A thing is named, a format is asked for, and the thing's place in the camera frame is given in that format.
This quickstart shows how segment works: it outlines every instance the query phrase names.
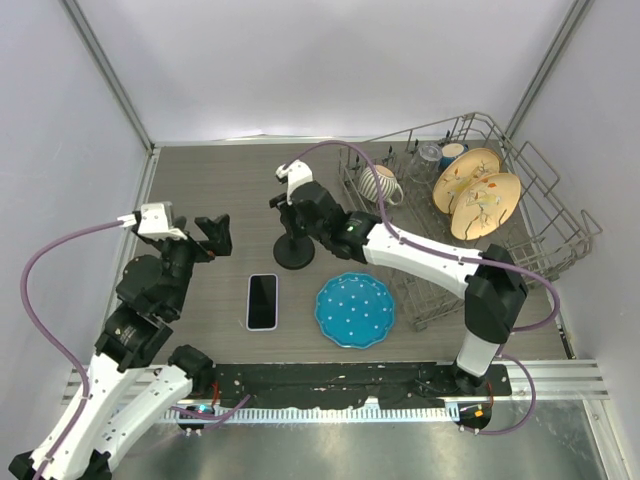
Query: black phone screen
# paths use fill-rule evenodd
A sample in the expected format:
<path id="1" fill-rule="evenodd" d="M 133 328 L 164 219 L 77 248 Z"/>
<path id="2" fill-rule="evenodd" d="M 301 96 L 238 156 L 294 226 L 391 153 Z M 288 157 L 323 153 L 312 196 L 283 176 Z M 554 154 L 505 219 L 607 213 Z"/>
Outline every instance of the black phone screen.
<path id="1" fill-rule="evenodd" d="M 278 321 L 278 279 L 275 275 L 254 275 L 249 281 L 247 328 L 268 330 Z"/>

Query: white mug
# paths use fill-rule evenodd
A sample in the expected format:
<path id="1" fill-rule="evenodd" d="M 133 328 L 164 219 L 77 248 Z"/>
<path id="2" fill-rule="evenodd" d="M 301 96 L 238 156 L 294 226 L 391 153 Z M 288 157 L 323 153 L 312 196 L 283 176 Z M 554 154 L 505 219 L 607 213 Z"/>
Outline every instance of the white mug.
<path id="1" fill-rule="evenodd" d="M 398 179 L 393 172 L 387 167 L 382 165 L 376 165 L 376 171 L 378 172 L 378 178 L 380 179 L 380 186 L 382 187 L 382 196 L 384 201 L 390 205 L 399 205 L 404 200 L 404 192 L 398 184 Z M 360 181 L 358 183 L 358 191 L 367 200 L 374 203 L 378 201 L 378 190 L 376 189 L 376 181 L 373 178 L 373 172 L 370 168 L 365 168 L 360 175 Z M 391 197 L 398 192 L 400 193 L 399 200 L 393 200 Z"/>

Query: metal wire basket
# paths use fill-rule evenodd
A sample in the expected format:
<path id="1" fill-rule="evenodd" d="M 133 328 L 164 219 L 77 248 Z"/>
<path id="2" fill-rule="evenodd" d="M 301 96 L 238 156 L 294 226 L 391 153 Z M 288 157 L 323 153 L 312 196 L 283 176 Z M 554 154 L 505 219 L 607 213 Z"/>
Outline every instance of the metal wire basket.
<path id="1" fill-rule="evenodd" d="M 450 217 L 433 205 L 431 199 L 437 175 L 417 178 L 409 168 L 420 146 L 417 137 L 432 139 L 435 134 L 442 135 L 445 131 L 448 134 L 441 142 L 493 149 L 503 159 L 501 171 L 518 175 L 522 182 L 516 212 L 493 233 L 474 241 L 455 238 L 450 232 Z M 496 243 L 509 251 L 517 265 L 556 280 L 561 272 L 591 252 L 593 237 L 602 232 L 589 212 L 581 210 L 577 217 L 558 198 L 555 189 L 560 175 L 538 149 L 528 141 L 516 148 L 496 122 L 484 113 L 469 113 L 394 132 L 372 138 L 362 146 L 372 153 L 385 149 L 387 153 L 377 156 L 375 162 L 392 170 L 405 192 L 405 200 L 400 206 L 387 209 L 393 223 L 427 238 L 481 250 Z M 338 155 L 340 183 L 352 207 L 379 213 L 377 204 L 363 198 L 357 189 L 359 176 L 366 168 L 364 162 L 349 149 L 341 149 Z M 375 273 L 389 284 L 397 303 L 417 330 L 459 310 L 464 304 L 449 291 L 413 275 L 389 269 L 376 269 Z M 537 284 L 529 281 L 529 286 Z"/>

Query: gray table surface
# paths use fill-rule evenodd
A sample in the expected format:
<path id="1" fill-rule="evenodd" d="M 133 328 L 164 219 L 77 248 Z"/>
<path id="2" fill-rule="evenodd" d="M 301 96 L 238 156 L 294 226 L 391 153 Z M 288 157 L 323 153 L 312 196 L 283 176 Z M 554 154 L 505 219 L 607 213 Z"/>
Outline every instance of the gray table surface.
<path id="1" fill-rule="evenodd" d="M 453 360 L 462 344 L 461 313 L 450 315 L 415 332 L 398 308 L 396 324 L 382 343 L 367 350 L 344 349 L 322 335 L 314 318 L 315 298 L 330 278 L 347 271 L 366 271 L 357 262 L 338 260 L 316 249 L 311 265 L 287 271 L 273 260 L 272 248 L 283 233 L 276 210 L 268 201 L 284 191 L 275 169 L 308 145 L 230 145 L 163 148 L 150 201 L 170 200 L 177 215 L 231 215 L 234 243 L 231 257 L 197 265 L 180 321 L 157 357 L 166 360 L 178 345 L 191 344 L 217 362 L 358 362 Z M 372 154 L 383 154 L 388 144 L 370 144 Z M 336 148 L 319 149 L 305 160 L 314 177 L 339 202 L 345 202 L 337 175 Z M 198 237 L 197 227 L 190 230 Z M 139 246 L 138 254 L 149 252 Z M 245 329 L 247 281 L 254 273 L 275 273 L 280 279 L 279 326 L 273 332 Z M 531 292 L 518 319 L 533 323 L 550 311 L 543 289 Z M 512 337 L 506 352 L 521 359 L 565 358 L 557 329 L 547 328 Z"/>

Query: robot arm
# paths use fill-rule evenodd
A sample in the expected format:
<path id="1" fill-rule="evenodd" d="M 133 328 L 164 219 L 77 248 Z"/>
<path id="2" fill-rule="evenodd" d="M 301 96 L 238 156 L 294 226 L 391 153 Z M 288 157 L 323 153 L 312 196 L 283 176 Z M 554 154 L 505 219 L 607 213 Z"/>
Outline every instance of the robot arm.
<path id="1" fill-rule="evenodd" d="M 380 265 L 436 283 L 465 300 L 467 332 L 456 358 L 456 383 L 465 393 L 484 384 L 484 375 L 511 329 L 527 297 L 520 275 L 505 270 L 446 260 L 401 243 L 389 233 L 382 219 L 366 212 L 345 212 L 331 194 L 313 180 L 309 167 L 296 160 L 280 167 L 276 177 L 287 183 L 285 195 L 270 203 L 281 218 L 295 221 L 289 230 L 304 232 L 336 257 Z M 441 244 L 393 229 L 400 237 L 458 258 L 482 257 L 513 264 L 509 253 L 491 245 L 486 252 Z"/>
<path id="2" fill-rule="evenodd" d="M 180 318 L 194 264 L 230 255 L 232 250 L 228 215 L 215 221 L 195 220 L 207 236 L 204 241 L 194 240 L 184 230 L 185 218 L 173 218 L 169 202 L 145 204 L 119 220 L 153 245 L 160 257 L 142 255 L 125 267 L 116 287 L 122 303 L 106 320 L 95 344 L 88 371 L 90 391 L 82 414 L 52 458 L 47 458 L 83 400 L 79 389 L 45 441 L 14 458 L 9 470 L 16 478 L 33 478 L 45 461 L 42 477 L 47 480 L 111 478 L 110 472 L 162 412 L 213 382 L 213 362 L 189 345 L 178 347 L 156 381 L 113 415 L 129 387 L 173 333 L 167 323 Z"/>

